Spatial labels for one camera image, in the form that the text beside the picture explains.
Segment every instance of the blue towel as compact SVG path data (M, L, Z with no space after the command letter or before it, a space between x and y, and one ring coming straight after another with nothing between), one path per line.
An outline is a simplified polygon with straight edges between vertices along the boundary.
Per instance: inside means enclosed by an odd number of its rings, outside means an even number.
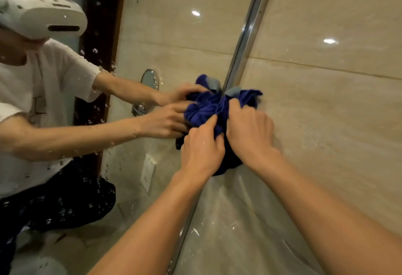
M231 88L225 92L222 97L222 90L217 79L213 79L203 74L200 75L196 84L208 88L209 92L191 93L187 96L187 100L195 101L196 104L191 104L184 112L185 119L190 122L191 127L199 127L204 124L214 114L218 115L218 121L214 129L214 137L216 138L221 133L225 136L225 156L221 166L214 176L222 175L230 168L236 168L242 164L242 161L234 154L226 137L226 123L229 117L229 100L238 98L240 106L249 105L257 108L257 96L262 95L259 90L241 90L239 87ZM176 140L176 148L180 149L184 143L183 137Z

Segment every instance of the reflected hand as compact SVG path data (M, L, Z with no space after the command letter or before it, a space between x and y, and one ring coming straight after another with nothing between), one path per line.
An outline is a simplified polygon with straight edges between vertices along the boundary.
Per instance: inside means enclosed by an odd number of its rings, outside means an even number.
M207 88L204 88L201 85L193 85L190 83L183 83L180 87L178 87L173 92L158 92L158 96L156 98L156 103L159 106L166 106L168 104L177 103L179 101L185 101L186 96L190 93L194 92L206 92Z
M191 101L181 101L134 118L139 125L138 135L146 138L179 138L188 132L184 111Z
M190 129L181 147L182 168L178 174L205 184L218 170L225 155L225 141L223 134L214 139L217 119L213 115L204 125Z
M267 157L272 147L274 123L262 111L240 107L238 99L229 101L229 119L226 136L234 153L244 164L253 168Z

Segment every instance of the white vr headset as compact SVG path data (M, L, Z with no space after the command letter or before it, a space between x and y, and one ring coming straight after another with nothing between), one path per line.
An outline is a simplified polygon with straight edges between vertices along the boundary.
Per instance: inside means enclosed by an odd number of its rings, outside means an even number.
M0 0L0 25L31 39L80 36L87 24L71 0Z

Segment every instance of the mirror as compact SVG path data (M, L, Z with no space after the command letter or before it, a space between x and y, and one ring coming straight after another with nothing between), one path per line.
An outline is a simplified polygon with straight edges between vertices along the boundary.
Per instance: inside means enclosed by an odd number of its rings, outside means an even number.
M148 87L159 90L159 77L158 74L154 70L147 69L141 78L141 84L144 84ZM134 116L145 115L151 110L150 105L145 105L144 103L140 103L138 105L133 105L131 113Z

